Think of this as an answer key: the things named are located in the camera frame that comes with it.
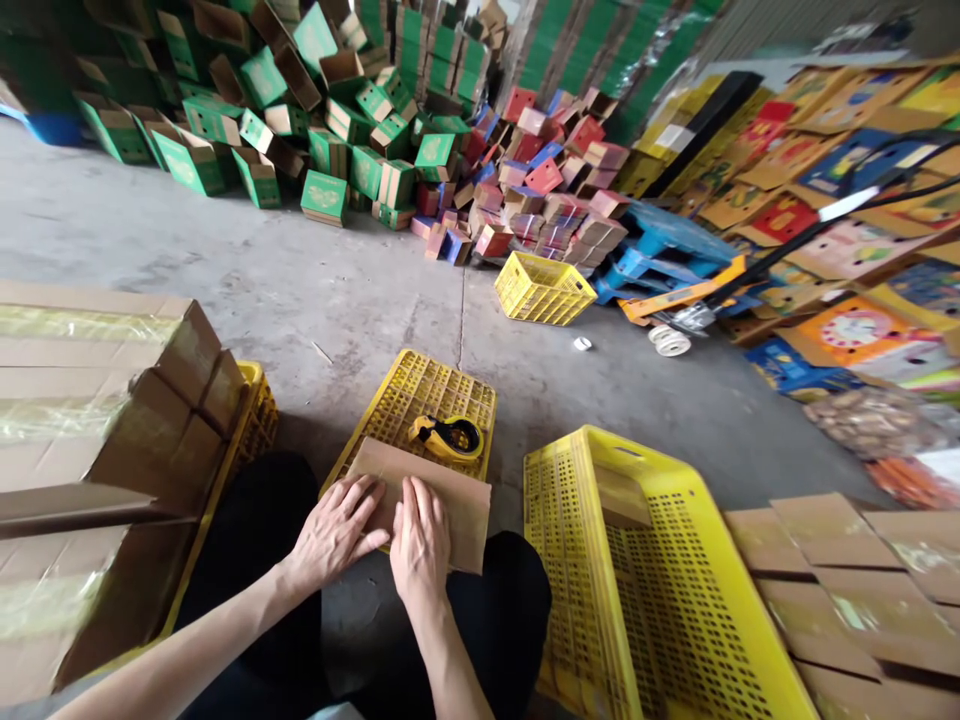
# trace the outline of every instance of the brown cardboard box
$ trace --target brown cardboard box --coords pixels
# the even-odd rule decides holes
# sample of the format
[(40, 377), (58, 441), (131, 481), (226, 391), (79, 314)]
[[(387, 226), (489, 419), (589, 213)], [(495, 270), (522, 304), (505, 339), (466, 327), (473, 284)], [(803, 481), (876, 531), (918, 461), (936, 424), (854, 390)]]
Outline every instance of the brown cardboard box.
[(220, 340), (195, 300), (0, 280), (0, 367), (155, 366), (198, 407)]
[(797, 663), (820, 717), (825, 720), (903, 720), (883, 685), (826, 668)]
[(813, 568), (773, 508), (723, 514), (737, 549), (750, 570), (812, 575)]
[(921, 590), (938, 603), (960, 605), (960, 511), (878, 512), (863, 517)]
[(203, 393), (200, 414), (225, 440), (229, 440), (233, 433), (243, 387), (243, 374), (237, 367), (233, 353), (221, 351), (210, 376), (210, 384)]
[(906, 573), (817, 568), (855, 642), (877, 660), (960, 676), (960, 634)]
[(0, 707), (45, 697), (149, 642), (193, 531), (171, 522), (0, 540)]
[(0, 368), (0, 533), (202, 512), (220, 437), (153, 370)]
[(771, 500), (770, 505), (811, 565), (901, 568), (860, 516), (861, 510), (880, 509), (874, 505), (840, 493)]
[(371, 437), (364, 438), (350, 466), (351, 477), (375, 475), (387, 492), (367, 523), (367, 531), (393, 531), (394, 508), (403, 499), (403, 478), (423, 480), (437, 493), (447, 513), (450, 528), (450, 564), (458, 570), (481, 574), (483, 548), (487, 542), (490, 486), (442, 465), (392, 447)]
[(816, 583), (757, 580), (757, 589), (799, 660), (879, 679), (880, 666), (858, 646)]

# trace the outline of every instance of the cardboard sheet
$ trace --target cardboard sheet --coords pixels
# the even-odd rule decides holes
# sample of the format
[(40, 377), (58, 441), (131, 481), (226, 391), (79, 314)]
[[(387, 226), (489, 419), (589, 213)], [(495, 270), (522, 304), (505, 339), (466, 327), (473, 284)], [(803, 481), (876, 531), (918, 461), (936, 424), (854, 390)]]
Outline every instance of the cardboard sheet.
[(364, 438), (350, 466), (350, 477), (374, 475), (387, 486), (386, 494), (364, 528), (393, 532), (396, 505), (403, 499), (403, 478), (423, 480), (443, 501), (450, 527), (450, 564), (457, 570), (483, 572), (487, 542), (490, 486), (442, 465), (417, 457), (373, 438)]

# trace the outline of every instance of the crate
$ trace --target crate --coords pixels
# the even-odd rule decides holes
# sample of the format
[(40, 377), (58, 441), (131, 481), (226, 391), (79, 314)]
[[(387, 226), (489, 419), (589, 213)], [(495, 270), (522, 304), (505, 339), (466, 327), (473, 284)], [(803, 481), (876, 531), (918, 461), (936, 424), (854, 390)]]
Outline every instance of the crate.
[[(456, 465), (428, 452), (423, 443), (410, 443), (407, 431), (421, 415), (433, 415), (440, 420), (460, 415), (472, 420), (484, 436), (480, 458), (470, 465)], [(320, 494), (347, 476), (365, 437), (486, 482), (496, 416), (497, 393), (492, 387), (415, 350), (401, 350), (327, 475)]]
[(497, 295), (508, 318), (569, 325), (597, 294), (572, 265), (514, 252), (497, 276)]
[[(693, 468), (588, 425), (523, 485), (553, 591), (541, 693), (584, 718), (818, 717)], [(649, 527), (609, 512), (643, 507), (635, 486)]]
[(190, 576), (197, 565), (197, 559), (200, 557), (200, 551), (207, 539), (210, 524), (213, 522), (213, 515), (220, 504), (220, 498), (223, 497), (224, 490), (240, 471), (240, 468), (260, 457), (273, 446), (273, 440), (277, 435), (277, 426), (280, 424), (280, 413), (277, 411), (277, 403), (273, 398), (273, 392), (270, 390), (270, 384), (267, 382), (267, 376), (264, 375), (263, 368), (259, 363), (238, 360), (237, 365), (240, 367), (246, 385), (243, 400), (240, 403), (240, 418), (237, 421), (233, 437), (230, 439), (230, 444), (227, 446), (227, 452), (223, 456), (220, 469), (217, 471), (217, 477), (210, 489), (207, 506), (197, 525), (197, 532), (190, 546), (190, 554), (187, 555), (187, 561), (180, 576), (180, 583), (177, 585), (177, 592), (173, 596), (173, 602), (170, 604), (170, 611), (167, 613), (163, 628), (152, 642), (124, 653), (112, 662), (95, 670), (92, 673), (93, 675), (116, 670), (173, 634), (173, 627), (177, 622), (187, 586), (190, 584)]

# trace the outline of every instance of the flattened cardboard box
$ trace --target flattened cardboard box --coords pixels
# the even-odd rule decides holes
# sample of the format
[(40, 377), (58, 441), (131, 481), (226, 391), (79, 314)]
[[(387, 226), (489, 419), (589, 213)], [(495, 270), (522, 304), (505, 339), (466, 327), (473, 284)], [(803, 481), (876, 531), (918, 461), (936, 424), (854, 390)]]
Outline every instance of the flattened cardboard box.
[(0, 367), (155, 367), (197, 407), (220, 340), (195, 300), (0, 280)]
[(329, 130), (310, 128), (310, 157), (319, 172), (348, 180), (350, 178), (350, 146)]
[(203, 511), (220, 437), (154, 370), (4, 367), (0, 397), (30, 411), (0, 446), (0, 533)]
[(169, 522), (0, 540), (0, 595), (24, 603), (0, 620), (0, 706), (44, 698), (152, 640), (193, 531)]
[(364, 438), (348, 475), (374, 475), (386, 485), (386, 494), (364, 528), (367, 532), (378, 528), (392, 531), (394, 508), (403, 499), (403, 478), (419, 477), (444, 505), (450, 528), (451, 566), (482, 574), (490, 485), (371, 437)]
[(273, 163), (254, 148), (232, 149), (243, 187), (253, 204), (261, 210), (280, 207), (280, 185), (277, 183), (277, 171)]
[(307, 170), (300, 207), (312, 220), (343, 227), (343, 211), (347, 199), (347, 183), (314, 170)]

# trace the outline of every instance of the stack of boxes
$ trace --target stack of boxes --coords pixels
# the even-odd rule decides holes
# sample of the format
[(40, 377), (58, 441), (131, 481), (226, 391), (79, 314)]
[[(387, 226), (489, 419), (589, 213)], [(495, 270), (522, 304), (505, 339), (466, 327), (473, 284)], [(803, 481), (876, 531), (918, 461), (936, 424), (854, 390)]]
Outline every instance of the stack of boxes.
[(4, 281), (0, 309), (8, 705), (160, 629), (244, 380), (191, 300)]
[(960, 712), (960, 513), (839, 494), (726, 513), (824, 717)]

